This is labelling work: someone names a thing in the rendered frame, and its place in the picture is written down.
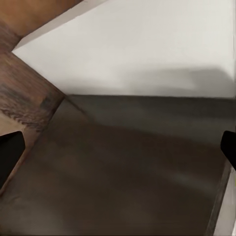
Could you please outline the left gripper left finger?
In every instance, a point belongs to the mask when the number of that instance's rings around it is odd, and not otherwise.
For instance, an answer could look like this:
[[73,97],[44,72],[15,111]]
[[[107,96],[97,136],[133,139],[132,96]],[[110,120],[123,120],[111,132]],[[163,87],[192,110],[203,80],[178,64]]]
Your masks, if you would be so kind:
[[0,136],[0,190],[26,149],[21,131]]

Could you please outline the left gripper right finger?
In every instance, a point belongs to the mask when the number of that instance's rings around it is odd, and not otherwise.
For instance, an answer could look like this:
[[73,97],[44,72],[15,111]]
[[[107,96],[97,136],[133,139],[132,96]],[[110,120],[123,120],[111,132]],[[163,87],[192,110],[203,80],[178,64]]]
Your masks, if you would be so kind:
[[236,170],[236,133],[225,131],[220,147]]

